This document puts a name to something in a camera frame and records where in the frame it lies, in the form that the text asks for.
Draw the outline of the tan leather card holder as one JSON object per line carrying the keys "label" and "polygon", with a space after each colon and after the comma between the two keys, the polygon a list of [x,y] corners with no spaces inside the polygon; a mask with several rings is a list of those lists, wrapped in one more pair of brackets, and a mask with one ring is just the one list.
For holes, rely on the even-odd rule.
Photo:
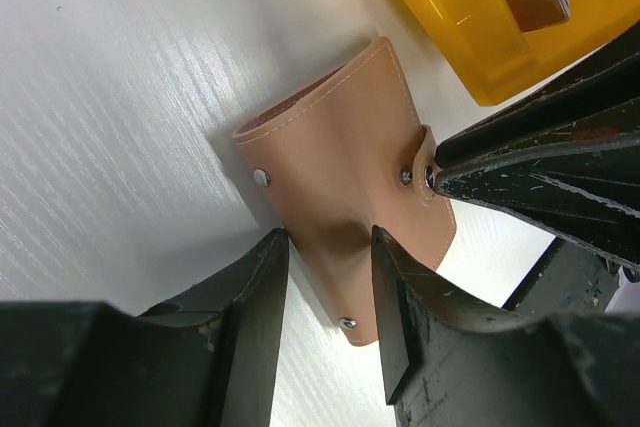
{"label": "tan leather card holder", "polygon": [[435,139],[389,39],[373,40],[233,138],[332,322],[354,346],[375,342],[373,227],[431,270],[456,233],[450,202],[427,184]]}

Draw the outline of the yellow plastic bin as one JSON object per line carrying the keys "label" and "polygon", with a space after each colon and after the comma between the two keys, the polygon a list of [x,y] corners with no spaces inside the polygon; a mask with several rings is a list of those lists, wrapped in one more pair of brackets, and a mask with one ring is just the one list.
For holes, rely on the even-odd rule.
{"label": "yellow plastic bin", "polygon": [[507,0],[402,0],[481,106],[499,104],[614,40],[639,0],[568,0],[568,18],[525,32]]}

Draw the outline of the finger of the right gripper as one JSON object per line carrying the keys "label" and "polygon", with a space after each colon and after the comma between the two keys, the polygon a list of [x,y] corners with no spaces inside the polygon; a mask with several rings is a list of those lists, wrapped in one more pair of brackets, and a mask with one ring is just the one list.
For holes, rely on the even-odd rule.
{"label": "finger of the right gripper", "polygon": [[638,269],[638,99],[532,133],[523,127],[475,126],[442,142],[436,192]]}
{"label": "finger of the right gripper", "polygon": [[450,168],[638,96],[639,26],[635,24],[542,88],[440,143],[435,160]]}

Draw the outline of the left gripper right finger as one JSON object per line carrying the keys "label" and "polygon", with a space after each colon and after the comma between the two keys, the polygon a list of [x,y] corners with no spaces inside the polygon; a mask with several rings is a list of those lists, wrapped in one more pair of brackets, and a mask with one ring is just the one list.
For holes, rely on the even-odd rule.
{"label": "left gripper right finger", "polygon": [[635,426],[639,319],[530,320],[414,259],[375,227],[373,292],[385,398],[400,426]]}

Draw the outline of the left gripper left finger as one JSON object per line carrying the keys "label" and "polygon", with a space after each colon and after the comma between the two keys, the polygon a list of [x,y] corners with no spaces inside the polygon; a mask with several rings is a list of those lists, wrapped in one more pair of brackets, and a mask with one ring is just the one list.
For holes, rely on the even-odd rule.
{"label": "left gripper left finger", "polygon": [[289,271],[285,230],[132,316],[101,301],[1,306],[5,426],[266,426]]}

